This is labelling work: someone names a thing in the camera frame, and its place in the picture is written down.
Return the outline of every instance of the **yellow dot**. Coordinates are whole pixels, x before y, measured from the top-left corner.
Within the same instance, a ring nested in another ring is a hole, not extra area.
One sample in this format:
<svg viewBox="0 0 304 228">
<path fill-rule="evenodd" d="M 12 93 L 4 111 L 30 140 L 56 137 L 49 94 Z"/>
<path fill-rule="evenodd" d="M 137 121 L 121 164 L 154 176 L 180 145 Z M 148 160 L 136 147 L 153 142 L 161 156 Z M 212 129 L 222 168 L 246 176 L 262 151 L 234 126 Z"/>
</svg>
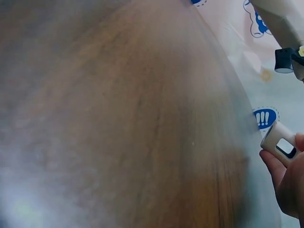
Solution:
<svg viewBox="0 0 304 228">
<path fill-rule="evenodd" d="M 261 79 L 263 82 L 270 82 L 272 79 L 272 74 L 269 70 L 263 70 L 261 73 Z"/>
</svg>

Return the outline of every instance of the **handheld device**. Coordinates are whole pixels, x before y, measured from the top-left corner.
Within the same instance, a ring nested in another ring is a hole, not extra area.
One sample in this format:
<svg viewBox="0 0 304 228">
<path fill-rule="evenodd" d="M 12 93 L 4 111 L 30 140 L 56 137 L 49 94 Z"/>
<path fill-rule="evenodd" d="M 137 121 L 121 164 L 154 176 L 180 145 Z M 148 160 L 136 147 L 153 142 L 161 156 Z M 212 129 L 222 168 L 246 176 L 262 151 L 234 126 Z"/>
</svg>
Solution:
<svg viewBox="0 0 304 228">
<path fill-rule="evenodd" d="M 272 153 L 285 167 L 300 153 L 295 146 L 295 134 L 278 121 L 269 128 L 261 147 Z"/>
</svg>

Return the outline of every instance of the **white fabric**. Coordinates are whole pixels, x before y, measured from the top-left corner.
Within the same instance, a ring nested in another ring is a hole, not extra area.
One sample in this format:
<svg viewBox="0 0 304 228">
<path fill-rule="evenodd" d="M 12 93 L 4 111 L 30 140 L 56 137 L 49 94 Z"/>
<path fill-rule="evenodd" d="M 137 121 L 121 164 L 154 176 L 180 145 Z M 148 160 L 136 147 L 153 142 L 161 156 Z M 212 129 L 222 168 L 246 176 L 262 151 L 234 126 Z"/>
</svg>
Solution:
<svg viewBox="0 0 304 228">
<path fill-rule="evenodd" d="M 194 5 L 235 68 L 262 134 L 275 119 L 293 132 L 304 132 L 304 85 L 293 73 L 274 71 L 280 46 L 249 0 L 201 0 Z"/>
</svg>

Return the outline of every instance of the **cartoon character print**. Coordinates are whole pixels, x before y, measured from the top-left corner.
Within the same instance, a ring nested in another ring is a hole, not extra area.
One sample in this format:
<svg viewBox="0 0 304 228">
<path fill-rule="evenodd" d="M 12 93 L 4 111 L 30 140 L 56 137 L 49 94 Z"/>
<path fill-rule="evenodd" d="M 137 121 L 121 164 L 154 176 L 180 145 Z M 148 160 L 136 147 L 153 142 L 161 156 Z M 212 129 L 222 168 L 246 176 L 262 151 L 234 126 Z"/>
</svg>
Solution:
<svg viewBox="0 0 304 228">
<path fill-rule="evenodd" d="M 249 14 L 251 20 L 250 32 L 255 38 L 261 38 L 265 33 L 272 35 L 270 30 L 264 24 L 261 16 L 255 11 L 250 0 L 245 0 L 243 4 L 244 10 Z"/>
</svg>

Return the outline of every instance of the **exclamation mark print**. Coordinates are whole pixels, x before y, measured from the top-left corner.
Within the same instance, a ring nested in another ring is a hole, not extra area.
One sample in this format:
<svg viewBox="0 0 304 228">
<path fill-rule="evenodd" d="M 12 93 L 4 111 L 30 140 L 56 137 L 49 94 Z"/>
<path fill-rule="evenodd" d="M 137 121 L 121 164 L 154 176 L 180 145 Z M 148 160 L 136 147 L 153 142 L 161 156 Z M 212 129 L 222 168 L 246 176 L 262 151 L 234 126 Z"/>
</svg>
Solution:
<svg viewBox="0 0 304 228">
<path fill-rule="evenodd" d="M 268 125 L 269 112 L 265 113 L 265 125 Z"/>
<path fill-rule="evenodd" d="M 260 126 L 261 125 L 261 123 L 260 123 L 260 113 L 256 114 L 256 121 L 257 121 L 257 125 Z"/>
<path fill-rule="evenodd" d="M 260 108 L 253 113 L 260 130 L 270 127 L 275 120 L 278 120 L 277 113 L 270 108 Z"/>
<path fill-rule="evenodd" d="M 264 123 L 264 117 L 265 117 L 265 113 L 264 113 L 264 112 L 261 112 L 261 122 L 262 122 L 262 126 L 265 125 L 265 123 Z"/>
</svg>

